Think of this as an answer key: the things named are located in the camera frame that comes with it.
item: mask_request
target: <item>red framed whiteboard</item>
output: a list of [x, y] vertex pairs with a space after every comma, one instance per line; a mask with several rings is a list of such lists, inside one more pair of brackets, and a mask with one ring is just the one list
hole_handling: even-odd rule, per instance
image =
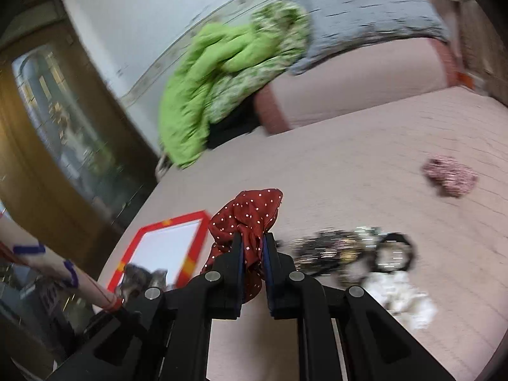
[[189, 282], [206, 239], [210, 217], [205, 211], [166, 219], [139, 229], [125, 250], [108, 284], [113, 292], [128, 263], [148, 271], [167, 269], [167, 284], [178, 288]]

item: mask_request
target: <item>gray pillow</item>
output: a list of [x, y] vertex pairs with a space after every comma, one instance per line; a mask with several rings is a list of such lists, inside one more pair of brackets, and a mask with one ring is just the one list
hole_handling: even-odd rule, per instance
[[311, 15], [305, 57], [289, 70], [299, 75], [329, 55], [408, 37], [447, 41], [448, 30], [425, 0], [291, 0]]

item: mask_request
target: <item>wooden door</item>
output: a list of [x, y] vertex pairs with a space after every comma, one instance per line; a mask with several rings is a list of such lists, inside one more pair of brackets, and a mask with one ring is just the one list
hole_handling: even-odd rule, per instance
[[43, 243], [97, 276], [155, 165], [67, 20], [0, 51], [0, 199]]

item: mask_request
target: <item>green comforter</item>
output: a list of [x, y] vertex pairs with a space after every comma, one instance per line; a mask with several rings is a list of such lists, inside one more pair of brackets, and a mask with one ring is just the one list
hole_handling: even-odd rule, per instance
[[209, 23], [194, 37], [169, 79], [159, 106], [159, 136], [172, 162], [183, 168], [205, 148], [209, 123], [305, 54], [307, 13], [289, 1], [270, 3], [245, 26]]

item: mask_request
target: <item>silver screw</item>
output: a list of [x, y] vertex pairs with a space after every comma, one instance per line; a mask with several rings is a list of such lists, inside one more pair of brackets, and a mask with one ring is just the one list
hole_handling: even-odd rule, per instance
[[305, 279], [305, 275], [300, 271], [293, 271], [289, 274], [289, 279], [291, 279], [291, 281], [299, 282]]
[[161, 290], [156, 287], [148, 288], [145, 291], [145, 297], [148, 299], [155, 299], [161, 295]]
[[220, 274], [217, 271], [210, 271], [205, 274], [205, 279], [207, 281], [214, 282], [220, 279]]
[[352, 297], [362, 297], [363, 294], [365, 294], [365, 291], [359, 286], [352, 286], [350, 288], [350, 295]]

